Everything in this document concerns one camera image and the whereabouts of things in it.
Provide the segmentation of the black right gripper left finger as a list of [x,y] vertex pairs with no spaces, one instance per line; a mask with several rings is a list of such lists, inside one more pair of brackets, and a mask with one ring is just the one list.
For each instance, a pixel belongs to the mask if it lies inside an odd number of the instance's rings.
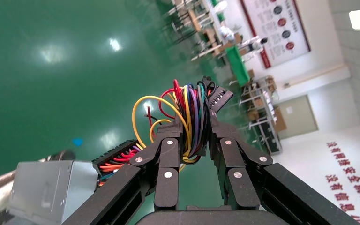
[[127,225],[152,192],[156,210],[177,210],[182,133],[179,118],[159,127],[155,141],[122,166],[64,224]]

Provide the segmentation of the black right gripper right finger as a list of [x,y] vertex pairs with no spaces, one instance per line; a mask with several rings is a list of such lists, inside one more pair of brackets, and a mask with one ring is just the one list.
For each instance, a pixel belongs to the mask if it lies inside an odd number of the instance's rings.
[[352,218],[279,163],[211,119],[210,157],[217,168],[223,219],[245,225],[355,225]]

